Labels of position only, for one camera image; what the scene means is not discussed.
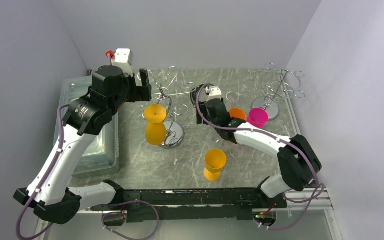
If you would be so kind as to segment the orange wine glass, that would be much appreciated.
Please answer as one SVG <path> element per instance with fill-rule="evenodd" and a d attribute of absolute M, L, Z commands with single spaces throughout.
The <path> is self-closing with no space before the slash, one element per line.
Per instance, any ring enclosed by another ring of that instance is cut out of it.
<path fill-rule="evenodd" d="M 233 108 L 228 110 L 228 113 L 229 113 L 231 118 L 237 118 L 237 119 L 244 120 L 244 121 L 247 120 L 246 113 L 240 108 L 233 107 Z"/>

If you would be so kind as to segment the clear wine glass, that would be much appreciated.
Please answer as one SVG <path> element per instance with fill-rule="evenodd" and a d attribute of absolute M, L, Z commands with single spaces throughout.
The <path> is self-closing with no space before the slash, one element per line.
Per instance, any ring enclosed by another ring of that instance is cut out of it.
<path fill-rule="evenodd" d="M 244 155 L 244 147 L 241 144 L 234 144 L 229 148 L 229 154 L 233 158 L 240 158 Z"/>
<path fill-rule="evenodd" d="M 216 135 L 213 135 L 210 137 L 210 145 L 212 146 L 212 148 L 220 148 L 222 146 L 222 140 L 220 139 L 219 136 L 216 136 Z"/>

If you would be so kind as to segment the pink wine glass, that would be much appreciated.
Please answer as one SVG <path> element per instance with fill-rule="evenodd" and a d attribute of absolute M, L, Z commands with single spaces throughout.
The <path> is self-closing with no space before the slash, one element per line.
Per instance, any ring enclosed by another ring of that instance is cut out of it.
<path fill-rule="evenodd" d="M 262 129 L 269 121 L 269 115 L 263 108 L 252 108 L 248 113 L 246 121 L 252 126 Z"/>

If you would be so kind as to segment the yellow-orange wine glass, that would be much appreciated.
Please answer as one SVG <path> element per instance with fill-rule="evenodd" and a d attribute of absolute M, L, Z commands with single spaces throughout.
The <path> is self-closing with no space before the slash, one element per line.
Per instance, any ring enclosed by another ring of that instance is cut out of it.
<path fill-rule="evenodd" d="M 217 181 L 227 163 L 226 154 L 220 149 L 210 149 L 204 156 L 204 177 L 211 182 Z"/>

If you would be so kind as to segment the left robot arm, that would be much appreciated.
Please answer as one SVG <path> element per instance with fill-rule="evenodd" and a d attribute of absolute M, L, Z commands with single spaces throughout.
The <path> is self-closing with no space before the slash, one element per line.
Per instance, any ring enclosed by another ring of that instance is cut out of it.
<path fill-rule="evenodd" d="M 60 122 L 59 137 L 35 180 L 16 190 L 14 199 L 32 208 L 41 220 L 63 225 L 80 210 L 106 205 L 111 210 L 124 203 L 124 189 L 112 180 L 87 187 L 69 187 L 74 170 L 87 148 L 125 103 L 149 102 L 152 86 L 146 69 L 134 75 L 114 65 L 101 66 L 91 75 L 87 92 L 72 101 Z"/>

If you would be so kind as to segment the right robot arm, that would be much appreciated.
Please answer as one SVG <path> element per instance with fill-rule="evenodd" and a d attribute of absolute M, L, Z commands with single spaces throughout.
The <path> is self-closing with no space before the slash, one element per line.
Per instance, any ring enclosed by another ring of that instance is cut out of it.
<path fill-rule="evenodd" d="M 197 100 L 195 109 L 197 123 L 215 128 L 223 140 L 254 148 L 277 159 L 280 173 L 268 177 L 257 187 L 255 200 L 260 207 L 269 207 L 276 196 L 289 190 L 303 191 L 311 181 L 319 183 L 317 174 L 322 164 L 304 136 L 276 135 L 243 119 L 233 118 L 219 98 L 207 102 Z"/>

